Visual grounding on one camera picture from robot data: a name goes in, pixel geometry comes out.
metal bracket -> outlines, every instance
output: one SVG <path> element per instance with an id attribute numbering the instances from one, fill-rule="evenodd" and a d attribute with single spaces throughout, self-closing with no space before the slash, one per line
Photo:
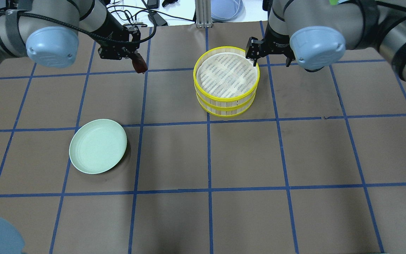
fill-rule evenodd
<path id="1" fill-rule="evenodd" d="M 213 27 L 211 17 L 211 0 L 195 0 L 195 16 L 197 17 L 197 28 Z"/>

yellow rim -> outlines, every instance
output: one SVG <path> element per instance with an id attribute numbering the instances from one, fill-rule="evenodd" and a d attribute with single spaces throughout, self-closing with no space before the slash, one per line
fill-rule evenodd
<path id="1" fill-rule="evenodd" d="M 200 102 L 199 100 L 198 100 L 198 103 L 200 103 L 200 106 L 204 109 L 204 111 L 206 111 L 206 112 L 212 114 L 213 116 L 222 117 L 222 118 L 230 118 L 230 117 L 239 116 L 240 114 L 242 114 L 242 113 L 244 113 L 245 111 L 247 111 L 247 109 L 249 109 L 249 108 L 253 105 L 253 101 L 252 101 L 252 103 L 251 103 L 246 109 L 244 109 L 243 111 L 239 112 L 238 114 L 229 115 L 229 116 L 222 116 L 222 115 L 213 113 L 213 112 L 209 111 L 208 109 L 206 109 L 206 108 L 203 106 L 203 104 L 201 104 L 201 102 Z"/>
<path id="2" fill-rule="evenodd" d="M 256 71 L 258 72 L 258 77 L 256 78 L 256 82 L 253 85 L 253 87 L 249 91 L 244 93 L 243 95 L 239 95 L 239 96 L 236 96 L 236 97 L 219 98 L 219 97 L 216 97 L 214 95 L 210 95 L 209 93 L 204 91 L 203 88 L 200 87 L 200 84 L 197 82 L 197 65 L 200 63 L 201 59 L 203 59 L 209 53 L 211 53 L 211 52 L 213 52 L 215 50 L 221 49 L 221 48 L 232 48 L 232 49 L 236 49 L 236 50 L 241 50 L 242 52 L 245 53 L 245 50 L 243 50 L 241 48 L 232 47 L 232 46 L 218 47 L 218 48 L 213 48 L 213 49 L 207 51 L 202 56 L 200 56 L 200 58 L 197 60 L 197 63 L 195 63 L 195 66 L 193 67 L 193 83 L 195 84 L 195 87 L 198 89 L 198 91 L 200 91 L 201 93 L 203 93 L 204 96 L 206 96 L 206 97 L 208 97 L 208 98 L 210 98 L 212 100 L 221 101 L 221 102 L 232 102 L 232 101 L 235 101 L 235 100 L 242 99 L 242 98 L 248 96 L 250 93 L 252 93 L 252 91 L 258 86 L 258 82 L 259 82 L 259 65 L 256 65 Z"/>
<path id="3" fill-rule="evenodd" d="M 234 107 L 218 107 L 218 106 L 214 106 L 214 105 L 208 103 L 206 100 L 204 100 L 198 93 L 195 93 L 195 94 L 198 96 L 198 98 L 200 98 L 201 102 L 203 102 L 206 106 L 208 106 L 210 108 L 214 108 L 214 109 L 222 110 L 222 111 L 231 111 L 231 110 L 236 110 L 236 109 L 242 108 L 243 106 L 247 105 L 251 100 L 253 100 L 255 98 L 256 91 L 253 93 L 253 96 L 250 99 L 248 99 L 247 101 L 243 102 L 242 104 L 234 106 Z"/>

basket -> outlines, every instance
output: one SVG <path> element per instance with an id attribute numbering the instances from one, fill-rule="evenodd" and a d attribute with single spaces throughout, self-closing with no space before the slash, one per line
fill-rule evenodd
<path id="1" fill-rule="evenodd" d="M 198 59 L 193 83 L 202 108 L 218 117 L 234 117 L 253 103 L 259 82 L 259 67 L 245 58 L 245 50 L 219 47 Z"/>

light green plate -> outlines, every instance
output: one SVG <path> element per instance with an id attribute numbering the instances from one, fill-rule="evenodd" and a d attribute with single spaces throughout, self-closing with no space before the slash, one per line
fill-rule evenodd
<path id="1" fill-rule="evenodd" d="M 126 132 L 117 122 L 94 120 L 82 126 L 73 136 L 70 160 L 80 172 L 99 174 L 121 160 L 127 143 Z"/>

white oval plate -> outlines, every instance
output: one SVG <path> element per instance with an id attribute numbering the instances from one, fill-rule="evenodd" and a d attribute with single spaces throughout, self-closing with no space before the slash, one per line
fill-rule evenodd
<path id="1" fill-rule="evenodd" d="M 82 126 L 73 136 L 69 155 L 77 170 L 99 174 L 113 168 L 127 146 L 126 132 L 117 122 L 97 119 Z"/>

